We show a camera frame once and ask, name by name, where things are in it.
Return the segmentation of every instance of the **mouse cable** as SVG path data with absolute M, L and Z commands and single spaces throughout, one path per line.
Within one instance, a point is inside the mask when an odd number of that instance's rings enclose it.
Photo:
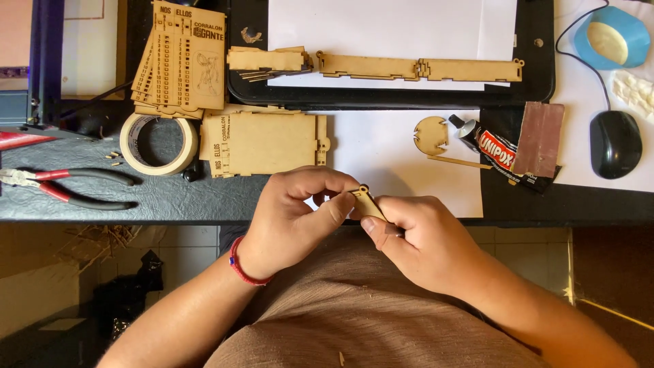
M 600 9 L 604 9 L 604 8 L 606 8 L 606 7 L 609 6 L 609 0 L 603 0 L 603 1 L 606 3 L 605 5 L 602 5 L 602 6 L 599 7 L 599 8 L 595 8 L 595 9 L 593 9 L 593 10 L 590 10 L 589 12 L 587 12 L 586 14 L 580 16 L 579 18 L 577 18 L 577 20 L 575 20 L 574 22 L 572 22 L 572 24 L 570 24 L 570 25 L 566 28 L 566 30 L 563 31 L 563 33 L 561 33 L 561 35 L 560 35 L 559 38 L 557 39 L 557 43 L 554 45 L 554 49 L 555 49 L 559 54 L 562 54 L 562 55 L 568 55 L 568 56 L 571 56 L 571 57 L 573 57 L 573 58 L 579 60 L 583 65 L 586 65 L 590 70 L 592 70 L 592 71 L 595 72 L 595 74 L 597 75 L 597 77 L 600 79 L 600 82 L 602 83 L 602 88 L 604 89 L 604 97 L 606 98 L 606 105 L 608 106 L 608 109 L 611 110 L 611 101 L 609 100 L 609 92 L 606 90 L 606 85 L 604 84 L 604 79 L 602 78 L 600 72 L 598 72 L 597 69 L 593 68 L 593 67 L 592 67 L 590 64 L 588 64 L 587 62 L 583 61 L 579 56 L 576 56 L 576 55 L 574 55 L 574 54 L 570 54 L 570 53 L 568 53 L 568 52 L 563 52 L 563 51 L 559 50 L 559 41 L 561 41 L 561 39 L 563 38 L 563 35 L 566 34 L 566 33 L 570 30 L 570 28 L 572 28 L 572 26 L 574 26 L 575 24 L 577 24 L 580 20 L 586 18 L 586 16 L 588 16 L 588 15 L 590 15 L 590 14 L 592 14 L 592 13 L 594 13 L 594 12 L 600 10 Z
M 89 106 L 95 104 L 96 102 L 102 100 L 103 98 L 105 98 L 105 97 L 107 97 L 107 96 L 109 96 L 109 95 L 111 95 L 111 94 L 114 94 L 114 93 L 116 93 L 116 92 L 118 92 L 118 91 L 120 91 L 120 90 L 124 90 L 125 88 L 131 86 L 131 84 L 132 84 L 133 82 L 134 82 L 134 81 L 129 81 L 129 82 L 125 82 L 125 83 L 121 84 L 120 86 L 115 86 L 114 88 L 112 88 L 112 89 L 110 89 L 110 90 L 108 90 L 108 91 L 106 91 L 106 92 L 104 92 L 104 93 L 102 93 L 102 94 L 99 94 L 99 95 L 97 95 L 96 97 L 94 97 L 94 98 L 92 98 L 92 99 L 90 99 L 90 100 L 84 102 L 81 106 L 76 107 L 76 108 L 74 108 L 74 109 L 70 109 L 70 110 L 68 110 L 68 111 L 66 111 L 66 112 L 64 112 L 64 113 L 62 113 L 62 114 L 60 115 L 60 118 L 63 119 L 63 118 L 65 118 L 65 117 L 69 116 L 69 115 L 72 115 L 72 114 L 76 113 L 77 111 L 80 111 L 80 110 L 82 110 L 82 109 L 85 109 L 85 108 L 87 108 L 87 107 L 89 107 Z

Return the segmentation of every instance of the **black tray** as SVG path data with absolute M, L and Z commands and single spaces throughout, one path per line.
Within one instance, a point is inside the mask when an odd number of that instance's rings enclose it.
M 228 23 L 228 47 L 256 46 L 267 50 L 266 0 L 231 0 Z M 247 44 L 241 36 L 245 27 L 261 32 L 263 41 Z M 278 87 L 268 86 L 265 81 L 244 81 L 235 71 L 227 72 L 227 85 L 232 95 L 244 103 L 302 108 L 479 109 L 520 106 L 526 101 L 549 101 L 556 81 L 554 1 L 518 0 L 515 29 L 517 47 L 513 50 L 513 57 L 524 60 L 525 67 L 523 81 L 512 83 L 511 87 L 487 85 L 484 91 L 474 92 Z M 543 41 L 542 47 L 536 45 L 536 39 Z

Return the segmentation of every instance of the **red bracelet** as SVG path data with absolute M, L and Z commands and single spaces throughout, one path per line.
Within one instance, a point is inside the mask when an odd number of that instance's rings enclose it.
M 247 276 L 243 270 L 241 270 L 241 265 L 239 265 L 239 260 L 236 257 L 236 248 L 239 246 L 241 243 L 241 240 L 243 240 L 243 236 L 240 236 L 236 240 L 234 240 L 234 243 L 232 243 L 232 249 L 230 250 L 230 266 L 236 271 L 236 274 L 239 275 L 239 277 L 245 281 L 246 283 L 250 285 L 255 285 L 255 286 L 263 286 L 266 285 L 267 283 L 270 282 L 270 280 L 273 279 L 272 276 L 265 280 L 255 280 L 254 278 L 251 278 Z

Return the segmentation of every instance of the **person's left hand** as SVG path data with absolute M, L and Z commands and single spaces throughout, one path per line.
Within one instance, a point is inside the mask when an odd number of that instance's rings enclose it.
M 271 176 L 237 248 L 243 272 L 265 280 L 300 262 L 343 223 L 354 206 L 354 195 L 347 191 L 358 187 L 353 177 L 325 166 Z M 315 212 L 304 203 L 310 197 L 319 206 Z

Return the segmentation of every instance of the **black desk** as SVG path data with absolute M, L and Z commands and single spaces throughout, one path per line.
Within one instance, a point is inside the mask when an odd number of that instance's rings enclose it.
M 215 10 L 226 11 L 223 6 Z M 129 1 L 128 75 L 134 75 L 150 31 L 152 14 L 141 0 Z M 66 103 L 63 109 L 74 103 Z M 31 147 L 1 153 L 4 168 L 55 170 L 62 168 L 111 168 L 104 158 L 118 151 L 118 133 L 133 112 L 132 102 L 103 101 L 79 114 L 84 128 L 103 126 L 105 136 L 113 141 L 87 142 L 59 139 Z M 481 120 L 497 129 L 517 134 L 522 113 L 519 110 L 482 110 Z M 152 145 L 162 158 L 172 158 L 178 145 L 165 138 L 176 133 L 164 126 L 153 133 Z M 205 175 L 209 173 L 207 162 Z M 205 178 L 187 183 L 179 176 L 153 177 L 137 173 L 127 164 L 111 168 L 132 175 L 139 185 L 123 187 L 93 178 L 61 180 L 62 186 L 80 194 L 107 200 L 135 201 L 139 205 L 127 211 L 102 212 L 85 210 L 42 193 L 36 188 L 3 185 L 0 196 L 0 221 L 58 221 L 76 223 L 169 223 L 227 224 L 249 221 L 256 201 L 266 183 L 266 175 Z M 470 225 L 609 225 L 649 222 L 654 219 L 654 194 L 612 191 L 569 185 L 553 185 L 544 196 L 512 187 L 494 170 L 482 170 L 483 219 L 464 220 Z

